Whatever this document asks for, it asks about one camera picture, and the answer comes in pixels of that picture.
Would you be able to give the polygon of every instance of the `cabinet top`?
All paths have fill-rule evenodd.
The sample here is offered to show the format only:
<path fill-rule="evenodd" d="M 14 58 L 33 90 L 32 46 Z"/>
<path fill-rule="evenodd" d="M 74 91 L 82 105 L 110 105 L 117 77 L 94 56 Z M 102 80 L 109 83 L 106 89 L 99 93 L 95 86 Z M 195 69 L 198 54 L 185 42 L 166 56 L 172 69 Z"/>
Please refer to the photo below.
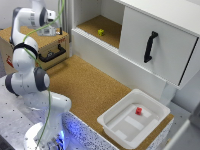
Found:
<path fill-rule="evenodd" d="M 200 0 L 115 0 L 200 37 Z"/>

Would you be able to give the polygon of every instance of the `white cabinet door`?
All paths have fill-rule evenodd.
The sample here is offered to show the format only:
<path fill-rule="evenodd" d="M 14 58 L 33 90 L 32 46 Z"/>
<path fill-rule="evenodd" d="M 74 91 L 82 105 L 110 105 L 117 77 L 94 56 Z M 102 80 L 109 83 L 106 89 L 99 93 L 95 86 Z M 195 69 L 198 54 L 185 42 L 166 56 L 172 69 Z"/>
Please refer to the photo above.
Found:
<path fill-rule="evenodd" d="M 153 39 L 152 59 L 144 63 L 147 42 L 153 31 L 158 36 Z M 175 85 L 181 81 L 196 41 L 197 37 L 191 34 L 125 8 L 119 53 Z"/>

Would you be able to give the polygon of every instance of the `cork surface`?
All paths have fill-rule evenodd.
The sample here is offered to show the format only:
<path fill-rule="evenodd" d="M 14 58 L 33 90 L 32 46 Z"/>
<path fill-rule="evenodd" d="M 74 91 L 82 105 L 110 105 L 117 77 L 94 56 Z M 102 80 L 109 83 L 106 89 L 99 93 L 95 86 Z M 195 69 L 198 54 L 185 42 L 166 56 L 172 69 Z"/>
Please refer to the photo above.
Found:
<path fill-rule="evenodd" d="M 51 80 L 51 91 L 65 95 L 72 100 L 70 111 L 123 150 L 104 133 L 97 118 L 131 92 L 131 89 L 75 55 L 49 69 L 47 73 Z M 167 116 L 137 150 L 146 149 L 172 119 L 173 115 Z"/>
<path fill-rule="evenodd" d="M 0 37 L 2 39 L 4 39 L 5 41 L 9 42 L 9 39 L 10 39 L 10 36 L 11 36 L 11 30 L 12 30 L 11 27 L 6 28 L 4 30 L 1 30 L 0 31 Z M 22 34 L 25 34 L 25 35 L 28 34 L 31 31 L 33 31 L 33 29 L 29 29 L 29 28 L 27 28 L 25 26 L 21 27 L 21 29 L 20 29 L 20 32 Z M 38 44 L 38 48 L 40 49 L 40 48 L 48 45 L 49 43 L 53 43 L 53 42 L 63 38 L 66 35 L 68 36 L 68 34 L 66 32 L 63 32 L 63 35 L 56 35 L 56 36 L 49 36 L 48 37 L 48 36 L 38 36 L 37 33 L 35 32 L 35 33 L 31 34 L 30 36 L 33 39 L 35 39 L 35 41 Z"/>
<path fill-rule="evenodd" d="M 92 34 L 93 36 L 116 48 L 119 48 L 122 25 L 114 21 L 111 21 L 103 16 L 97 16 L 83 24 L 78 25 L 78 28 Z M 98 35 L 99 29 L 104 30 L 104 36 Z"/>

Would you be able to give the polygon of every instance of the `cardboard box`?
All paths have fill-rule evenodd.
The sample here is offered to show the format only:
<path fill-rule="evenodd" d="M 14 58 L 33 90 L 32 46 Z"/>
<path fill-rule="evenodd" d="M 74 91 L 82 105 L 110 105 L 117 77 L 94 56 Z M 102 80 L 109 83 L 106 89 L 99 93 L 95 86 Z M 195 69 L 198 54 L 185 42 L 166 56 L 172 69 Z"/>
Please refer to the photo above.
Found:
<path fill-rule="evenodd" d="M 23 34 L 28 34 L 31 31 L 32 29 L 27 27 L 21 27 L 20 29 L 20 32 Z M 10 36 L 11 27 L 0 31 L 0 52 L 6 74 L 16 72 L 12 64 L 13 45 L 9 42 Z M 30 36 L 38 43 L 38 61 L 44 70 L 69 58 L 69 35 L 66 32 L 63 32 L 63 35 L 56 35 L 54 37 L 40 37 L 37 33 L 33 33 Z"/>

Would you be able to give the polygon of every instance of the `yellow cube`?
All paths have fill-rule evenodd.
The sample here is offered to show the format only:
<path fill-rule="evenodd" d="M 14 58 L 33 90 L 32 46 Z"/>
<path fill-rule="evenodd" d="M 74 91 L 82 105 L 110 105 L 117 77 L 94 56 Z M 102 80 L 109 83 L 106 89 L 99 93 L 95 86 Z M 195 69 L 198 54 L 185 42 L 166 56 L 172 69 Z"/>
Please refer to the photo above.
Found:
<path fill-rule="evenodd" d="M 104 30 L 102 30 L 102 29 L 98 30 L 98 34 L 99 34 L 99 36 L 103 36 L 104 35 Z"/>

